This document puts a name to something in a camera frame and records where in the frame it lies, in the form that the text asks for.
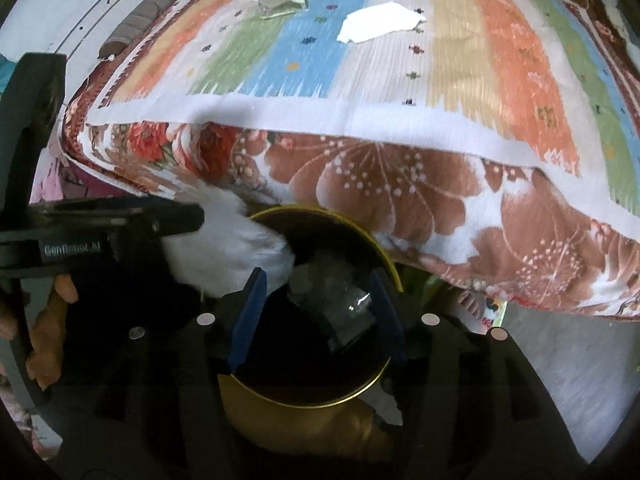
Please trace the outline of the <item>person's left hand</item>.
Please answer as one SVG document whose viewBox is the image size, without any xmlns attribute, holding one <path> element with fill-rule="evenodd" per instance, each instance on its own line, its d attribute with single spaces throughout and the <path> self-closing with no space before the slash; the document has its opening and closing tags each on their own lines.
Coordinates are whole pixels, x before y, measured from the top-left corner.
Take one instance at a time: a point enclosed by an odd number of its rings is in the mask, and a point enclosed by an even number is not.
<svg viewBox="0 0 640 480">
<path fill-rule="evenodd" d="M 67 308 L 77 300 L 78 293 L 72 278 L 68 274 L 57 276 L 47 307 L 38 314 L 29 329 L 32 352 L 26 359 L 26 370 L 41 390 L 51 387 L 61 378 Z"/>
</svg>

